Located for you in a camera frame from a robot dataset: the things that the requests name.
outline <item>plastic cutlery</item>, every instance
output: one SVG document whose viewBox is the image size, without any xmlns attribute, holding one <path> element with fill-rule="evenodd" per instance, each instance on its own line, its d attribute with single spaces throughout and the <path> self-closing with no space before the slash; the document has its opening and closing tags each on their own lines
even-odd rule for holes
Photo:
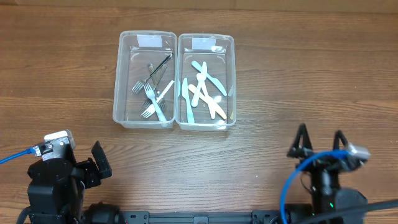
<svg viewBox="0 0 398 224">
<path fill-rule="evenodd" d="M 191 64 L 195 69 L 197 69 L 199 72 L 201 72 L 201 66 L 197 61 L 192 61 Z M 223 84 L 221 84 L 221 82 L 217 78 L 213 78 L 211 75 L 209 75 L 209 73 L 207 73 L 206 76 L 220 90 L 220 92 L 224 96 L 226 96 L 226 91 L 225 91 Z"/>
<path fill-rule="evenodd" d="M 155 93 L 154 90 L 152 89 L 152 87 L 150 87 L 150 85 L 148 83 L 146 83 L 144 85 L 144 89 L 145 89 L 145 93 L 147 95 L 147 97 L 152 100 L 152 104 L 155 106 L 155 110 L 156 110 L 156 114 L 157 117 L 159 118 L 159 121 L 167 121 L 166 117 L 164 116 L 162 109 L 159 107 L 159 105 L 157 104 L 156 100 L 155 100 Z"/>
<path fill-rule="evenodd" d="M 184 97 L 185 100 L 187 101 L 187 119 L 188 119 L 188 123 L 194 123 L 195 119 L 193 119 L 191 103 L 189 101 L 189 92 L 188 92 L 187 78 L 184 78 L 184 81 L 182 82 L 181 94 L 182 94 L 182 97 Z"/>
<path fill-rule="evenodd" d="M 205 84 L 206 74 L 207 74 L 207 64 L 206 64 L 206 62 L 203 62 L 202 70 L 200 73 L 197 74 L 197 79 L 198 79 L 197 90 L 196 90 L 195 94 L 193 94 L 192 103 L 191 103 L 191 105 L 193 107 L 198 106 L 199 93 L 200 93 L 201 86 L 203 84 Z"/>
<path fill-rule="evenodd" d="M 212 97 L 210 97 L 209 94 L 208 94 L 208 92 L 207 92 L 206 83 L 203 83 L 203 84 L 201 85 L 201 89 L 203 90 L 203 93 L 205 94 L 205 98 L 210 98 L 211 101 L 214 101 L 214 100 L 212 99 Z M 215 109 L 214 109 L 213 104 L 212 104 L 212 103 L 208 103 L 207 105 L 208 105 L 208 107 L 209 107 L 210 117 L 211 117 L 212 119 L 215 119 L 215 118 L 216 118 L 216 111 L 215 111 Z"/>
<path fill-rule="evenodd" d="M 162 79 L 163 74 L 166 72 L 166 68 L 167 68 L 167 65 L 166 65 L 166 64 L 162 66 L 162 68 L 161 68 L 160 71 L 159 71 L 159 72 L 160 72 L 160 77 L 159 77 L 159 79 L 158 79 L 157 81 L 155 81 L 155 77 L 152 77 L 152 80 L 154 81 L 154 92 L 155 92 L 155 96 L 157 95 L 157 90 L 156 90 L 157 85 L 159 84 L 160 80 Z M 152 73 L 152 72 L 154 72 L 153 69 L 154 69 L 153 65 L 150 64 L 150 65 L 148 66 L 148 70 Z M 144 103 L 142 104 L 142 107 L 143 107 L 143 108 L 148 108 L 148 106 L 150 106 L 150 104 L 151 104 L 151 100 L 150 100 L 149 98 L 147 98 L 146 101 L 144 101 Z M 160 106 L 160 108 L 161 108 L 162 110 L 164 110 L 166 104 L 165 104 L 165 103 L 159 104 L 159 106 Z"/>
<path fill-rule="evenodd" d="M 234 94 L 235 85 L 232 84 L 231 89 L 228 92 L 228 96 L 232 96 Z"/>
<path fill-rule="evenodd" d="M 193 84 L 189 84 L 188 89 L 189 89 L 189 91 L 191 91 L 192 93 L 196 92 L 196 90 L 197 90 L 196 86 L 193 85 Z M 200 98 L 201 100 L 203 100 L 205 103 L 207 103 L 207 105 L 212 104 L 213 107 L 214 107 L 214 109 L 215 109 L 215 111 L 216 111 L 223 119 L 226 119 L 226 114 L 225 114 L 225 112 L 223 111 L 223 109 L 222 109 L 211 97 L 207 98 L 207 97 L 205 97 L 202 93 L 200 93 L 200 94 L 199 94 L 199 98 Z"/>
<path fill-rule="evenodd" d="M 161 99 L 163 99 L 164 95 L 166 95 L 166 93 L 168 92 L 168 90 L 170 89 L 170 87 L 173 85 L 174 80 L 171 80 L 169 82 L 169 84 L 167 85 L 167 87 L 163 90 L 163 92 L 159 95 L 158 98 L 156 98 L 156 102 L 160 102 Z M 155 106 L 153 104 L 151 104 L 142 114 L 141 116 L 143 116 L 144 118 L 149 118 L 150 116 L 152 116 L 152 114 L 155 113 Z"/>
</svg>

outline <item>black base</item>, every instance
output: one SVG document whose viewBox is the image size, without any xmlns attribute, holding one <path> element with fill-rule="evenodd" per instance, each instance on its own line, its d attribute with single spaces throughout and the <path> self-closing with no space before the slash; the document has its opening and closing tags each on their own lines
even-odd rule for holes
<svg viewBox="0 0 398 224">
<path fill-rule="evenodd" d="M 122 212 L 128 224 L 273 224 L 278 219 L 278 211 L 253 211 L 252 213 L 149 213 Z"/>
</svg>

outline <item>plastic knife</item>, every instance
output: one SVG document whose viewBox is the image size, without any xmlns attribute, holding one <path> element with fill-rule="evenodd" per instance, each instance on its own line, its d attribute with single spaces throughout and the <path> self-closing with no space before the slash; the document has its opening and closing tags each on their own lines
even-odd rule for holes
<svg viewBox="0 0 398 224">
<path fill-rule="evenodd" d="M 199 72 L 201 72 L 201 65 L 197 61 L 192 61 L 192 66 L 197 69 Z M 221 82 L 217 78 L 213 78 L 209 73 L 207 73 L 207 78 L 220 90 L 220 92 L 226 96 L 226 90 L 221 84 Z"/>
<path fill-rule="evenodd" d="M 182 82 L 181 94 L 182 94 L 182 97 L 185 98 L 185 101 L 187 101 L 187 119 L 188 119 L 188 123 L 194 123 L 195 120 L 193 119 L 192 107 L 191 107 L 191 103 L 189 101 L 189 92 L 188 92 L 187 78 L 184 78 L 184 81 Z"/>
<path fill-rule="evenodd" d="M 197 87 L 193 84 L 189 84 L 188 86 L 189 91 L 191 91 L 192 93 L 194 93 L 197 90 Z M 214 109 L 216 110 L 216 112 L 223 118 L 226 119 L 226 114 L 223 111 L 223 109 L 216 103 L 214 102 L 214 100 L 212 99 L 212 97 L 205 97 L 202 93 L 199 93 L 199 98 L 201 100 L 203 100 L 205 103 L 207 103 L 207 105 L 209 104 L 213 104 Z"/>
</svg>

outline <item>white plastic fork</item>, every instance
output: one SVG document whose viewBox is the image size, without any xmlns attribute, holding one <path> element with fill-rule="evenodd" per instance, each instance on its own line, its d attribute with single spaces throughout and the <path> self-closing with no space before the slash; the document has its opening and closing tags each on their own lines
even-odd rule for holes
<svg viewBox="0 0 398 224">
<path fill-rule="evenodd" d="M 156 102 L 158 104 L 162 104 L 162 100 L 163 97 L 166 95 L 166 93 L 169 91 L 169 89 L 171 88 L 171 86 L 174 84 L 174 80 L 171 80 L 169 82 L 169 84 L 166 86 L 166 88 L 163 90 L 163 92 L 159 95 L 158 98 L 156 98 Z M 144 118 L 149 118 L 150 116 L 152 116 L 152 114 L 155 113 L 155 106 L 153 104 L 151 104 L 142 114 L 141 116 L 143 116 Z"/>
<path fill-rule="evenodd" d="M 206 74 L 207 74 L 207 64 L 206 64 L 206 62 L 203 62 L 201 72 L 197 73 L 198 85 L 197 85 L 197 91 L 195 92 L 195 94 L 193 94 L 193 98 L 192 98 L 192 101 L 191 101 L 192 107 L 197 107 L 198 106 L 199 93 L 200 93 L 201 86 L 205 85 Z"/>
<path fill-rule="evenodd" d="M 145 93 L 147 95 L 147 97 L 152 100 L 152 104 L 155 106 L 155 110 L 156 110 L 156 114 L 157 117 L 159 118 L 159 121 L 167 121 L 166 117 L 164 116 L 162 109 L 159 107 L 159 105 L 156 102 L 155 99 L 155 93 L 152 89 L 152 87 L 150 87 L 150 85 L 147 83 L 144 85 L 144 89 L 145 89 Z"/>
</svg>

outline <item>light blue plastic knife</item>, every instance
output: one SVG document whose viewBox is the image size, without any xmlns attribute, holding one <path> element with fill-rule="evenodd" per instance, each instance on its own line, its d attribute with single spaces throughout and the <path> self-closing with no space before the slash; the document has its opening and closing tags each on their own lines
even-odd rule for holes
<svg viewBox="0 0 398 224">
<path fill-rule="evenodd" d="M 201 65 L 197 61 L 192 61 L 191 64 L 195 69 L 197 69 L 199 72 L 201 72 Z M 212 76 L 209 75 L 209 73 L 207 73 L 207 78 L 220 90 L 220 92 L 224 96 L 226 96 L 225 88 L 224 88 L 223 84 L 221 84 L 221 82 L 217 78 L 213 78 Z"/>
<path fill-rule="evenodd" d="M 188 123 L 192 124 L 192 123 L 195 122 L 195 119 L 193 119 L 191 103 L 189 102 L 187 78 L 184 78 L 184 81 L 182 82 L 181 92 L 182 92 L 182 97 L 184 97 L 185 100 L 187 101 L 187 119 L 188 119 Z"/>
</svg>

